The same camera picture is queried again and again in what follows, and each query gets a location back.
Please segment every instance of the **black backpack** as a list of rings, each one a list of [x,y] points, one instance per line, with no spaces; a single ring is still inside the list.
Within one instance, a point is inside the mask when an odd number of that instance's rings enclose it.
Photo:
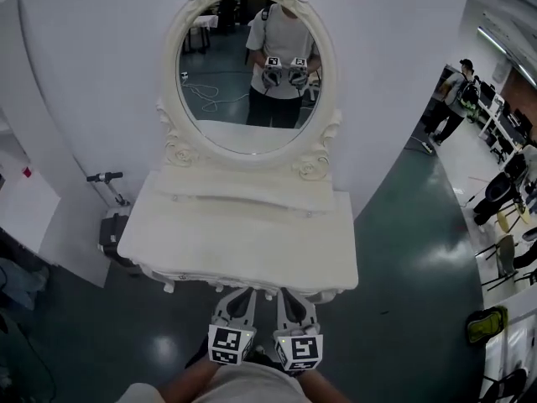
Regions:
[[[465,81],[461,84],[456,94],[456,99],[465,109],[475,110],[479,103],[479,90],[476,84],[470,82],[466,76],[464,76],[464,79]]]

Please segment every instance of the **cap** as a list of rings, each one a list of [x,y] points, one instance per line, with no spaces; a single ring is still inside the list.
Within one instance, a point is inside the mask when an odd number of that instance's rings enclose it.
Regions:
[[[465,65],[466,67],[468,67],[468,69],[473,70],[473,63],[468,58],[465,58],[464,60],[460,60],[459,63],[461,63],[462,65]]]

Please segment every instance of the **ceiling light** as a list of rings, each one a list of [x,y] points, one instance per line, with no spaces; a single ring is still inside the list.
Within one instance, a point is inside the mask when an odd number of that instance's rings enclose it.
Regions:
[[[519,65],[520,70],[526,75],[526,79],[533,85],[535,88],[537,88],[537,84],[534,81],[534,78],[531,77],[531,75],[528,73],[528,71],[523,68],[521,65]]]
[[[491,36],[485,33],[485,30],[479,27],[477,31],[481,33],[483,36],[485,36],[494,46],[496,46],[500,52],[502,52],[505,55],[507,54],[507,51],[504,48],[502,48],[502,46],[500,46],[500,44],[496,40],[494,40]]]

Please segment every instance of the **white vanity table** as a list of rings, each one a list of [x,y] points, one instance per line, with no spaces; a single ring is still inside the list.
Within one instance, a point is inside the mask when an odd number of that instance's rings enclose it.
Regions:
[[[217,290],[251,286],[270,297],[288,287],[329,301],[358,284],[349,195],[332,190],[329,169],[341,121],[330,37],[306,0],[269,0],[315,41],[323,71],[315,109],[295,128],[207,120],[180,79],[190,64],[180,50],[192,22],[218,1],[189,0],[169,29],[157,106],[168,126],[165,158],[145,181],[118,252],[168,292],[176,281],[204,280]]]

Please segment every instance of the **gray floor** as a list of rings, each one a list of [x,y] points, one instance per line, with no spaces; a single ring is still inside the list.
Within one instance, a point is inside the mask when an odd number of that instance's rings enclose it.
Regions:
[[[464,322],[482,308],[481,287],[438,159],[404,150],[356,220],[355,234],[358,288],[318,307],[321,372],[354,401],[476,401],[484,350],[466,345]],[[132,382],[157,385],[181,371],[218,300],[208,285],[181,283],[169,295],[160,283],[116,266],[104,289],[57,269],[34,313],[10,315],[51,368],[55,401],[114,401]],[[260,301],[259,329],[274,326],[274,308]],[[12,352],[23,354],[20,376],[45,396],[46,373],[13,335]]]
[[[245,64],[246,41],[249,27],[237,26],[234,33],[228,36],[221,34],[211,35],[211,48],[205,54],[199,52],[180,56],[180,72],[188,72],[186,85],[197,86],[203,94],[214,95],[214,101],[232,101],[232,103],[218,103],[210,105],[207,100],[201,99],[192,88],[181,87],[186,103],[196,119],[210,119],[227,123],[245,124],[248,117],[247,95],[252,80],[252,69]],[[201,46],[199,35],[192,37],[192,47]],[[218,91],[203,86],[212,86]],[[300,111],[297,127],[301,127],[310,116],[314,103],[309,101],[310,94],[305,94],[303,108]]]

